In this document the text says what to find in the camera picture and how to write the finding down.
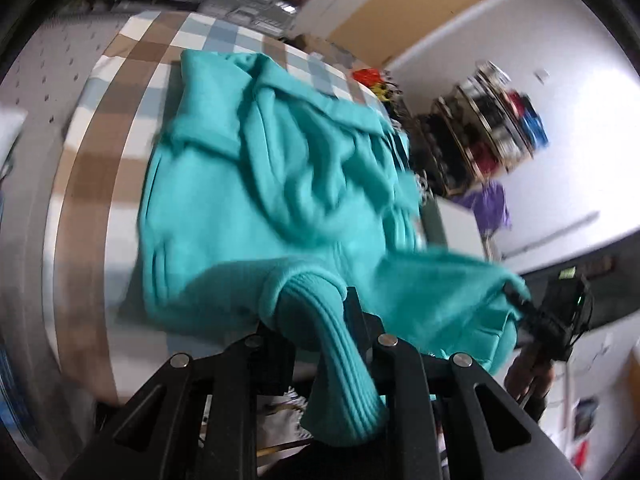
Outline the person right hand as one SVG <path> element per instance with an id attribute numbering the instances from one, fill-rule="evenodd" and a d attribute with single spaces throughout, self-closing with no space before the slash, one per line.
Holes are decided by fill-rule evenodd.
<path id="1" fill-rule="evenodd" d="M 542 410 L 547 407 L 547 396 L 555 374 L 553 362 L 538 356 L 536 344 L 524 347 L 506 373 L 504 388 L 517 401 L 529 396 L 526 406 L 533 405 Z"/>

